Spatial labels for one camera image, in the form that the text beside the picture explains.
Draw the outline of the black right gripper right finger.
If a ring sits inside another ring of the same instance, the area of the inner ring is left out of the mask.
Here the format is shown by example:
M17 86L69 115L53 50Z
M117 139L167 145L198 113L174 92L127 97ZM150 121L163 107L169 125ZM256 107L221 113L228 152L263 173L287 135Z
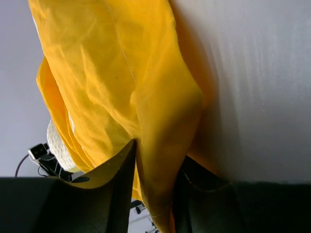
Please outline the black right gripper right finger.
M174 188L178 233L308 233L311 186L229 182L185 158Z

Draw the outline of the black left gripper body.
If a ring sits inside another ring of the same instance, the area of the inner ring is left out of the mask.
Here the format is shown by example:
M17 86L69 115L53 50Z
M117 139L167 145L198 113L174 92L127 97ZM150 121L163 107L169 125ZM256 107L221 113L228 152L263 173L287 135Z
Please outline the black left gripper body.
M53 154L49 153L43 155L38 161L40 167L47 173L48 176L58 177L66 182L72 181L72 173L65 171Z

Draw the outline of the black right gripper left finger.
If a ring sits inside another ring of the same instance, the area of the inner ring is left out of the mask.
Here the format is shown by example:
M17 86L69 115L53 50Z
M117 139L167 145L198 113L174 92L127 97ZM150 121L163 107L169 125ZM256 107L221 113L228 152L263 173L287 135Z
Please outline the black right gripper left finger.
M1 178L3 233L125 233L128 230L136 142L72 182Z

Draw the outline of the white quilted pillow green band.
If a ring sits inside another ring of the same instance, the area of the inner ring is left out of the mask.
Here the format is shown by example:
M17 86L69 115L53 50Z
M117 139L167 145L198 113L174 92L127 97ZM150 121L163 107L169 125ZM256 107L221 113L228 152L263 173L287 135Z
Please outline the white quilted pillow green band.
M50 152L56 157L56 160L60 164L61 168L71 173L81 172L81 170L74 163L68 148L63 142L52 120L50 120L47 127L47 142Z

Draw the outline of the yellow pillowcase with white print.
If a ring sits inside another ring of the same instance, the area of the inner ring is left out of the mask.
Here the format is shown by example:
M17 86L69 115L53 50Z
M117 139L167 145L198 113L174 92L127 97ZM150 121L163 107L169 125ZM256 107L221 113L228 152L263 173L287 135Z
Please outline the yellow pillowcase with white print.
M31 0L37 85L75 165L89 172L138 142L133 197L174 232L173 187L215 97L211 71L169 0Z

